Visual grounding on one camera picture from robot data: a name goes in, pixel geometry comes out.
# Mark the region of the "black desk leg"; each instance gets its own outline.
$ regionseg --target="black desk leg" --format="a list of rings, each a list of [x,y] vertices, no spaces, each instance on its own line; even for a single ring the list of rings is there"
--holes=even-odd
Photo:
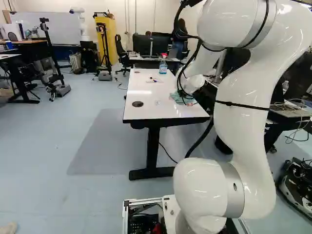
[[[146,168],[129,172],[129,180],[172,176],[175,167],[156,167],[160,128],[150,128],[147,141]]]
[[[8,99],[8,102],[10,103],[33,103],[33,104],[38,104],[40,101],[38,100],[31,100],[29,99],[27,95],[27,87],[25,83],[22,80],[20,71],[18,70],[18,66],[15,64],[12,64],[13,62],[8,63],[8,68],[11,73],[10,79],[16,84],[19,93],[17,95],[14,95]],[[17,97],[22,96],[23,100],[16,100]]]
[[[270,148],[274,145],[274,143],[277,141],[278,137],[282,134],[284,131],[281,124],[275,124],[275,126],[271,126],[266,134],[264,135],[264,147],[265,152],[267,153]]]

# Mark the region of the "laptop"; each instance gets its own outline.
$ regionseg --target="laptop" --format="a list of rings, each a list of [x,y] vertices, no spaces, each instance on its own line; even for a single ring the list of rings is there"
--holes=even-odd
[[[168,55],[167,59],[175,59],[176,55],[177,55],[177,52],[178,52],[177,48],[171,49],[169,51],[169,55]]]

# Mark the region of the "black circle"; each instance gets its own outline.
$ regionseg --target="black circle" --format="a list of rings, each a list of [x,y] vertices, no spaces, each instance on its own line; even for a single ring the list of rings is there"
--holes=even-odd
[[[141,106],[144,105],[144,103],[141,102],[141,101],[134,101],[134,102],[132,102],[132,105],[133,105],[134,107],[141,107]]]

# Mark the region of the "person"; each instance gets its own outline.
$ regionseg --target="person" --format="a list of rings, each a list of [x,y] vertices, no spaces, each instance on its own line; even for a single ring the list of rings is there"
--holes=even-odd
[[[152,32],[151,31],[146,31],[145,35],[150,37],[152,35]]]
[[[188,33],[186,26],[185,26],[185,20],[183,18],[180,18],[177,22],[180,30],[182,30],[184,33]],[[177,59],[182,59],[182,51],[184,48],[184,43],[187,41],[187,38],[179,38],[176,34],[175,34],[175,30],[172,31],[172,40],[173,40],[173,46],[172,48],[176,48],[177,49],[177,55],[176,58]]]

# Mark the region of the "yellow panel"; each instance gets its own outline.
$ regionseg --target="yellow panel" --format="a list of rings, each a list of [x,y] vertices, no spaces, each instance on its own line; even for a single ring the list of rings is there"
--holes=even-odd
[[[114,65],[118,61],[118,55],[117,55],[116,44],[115,44],[115,35],[116,35],[115,20],[108,18],[108,17],[95,17],[95,21],[96,23],[105,23],[109,60],[111,64]],[[97,41],[98,41],[98,49],[100,51],[100,55],[102,59],[104,56],[104,50],[103,50],[103,42],[102,42],[101,33],[97,33]]]

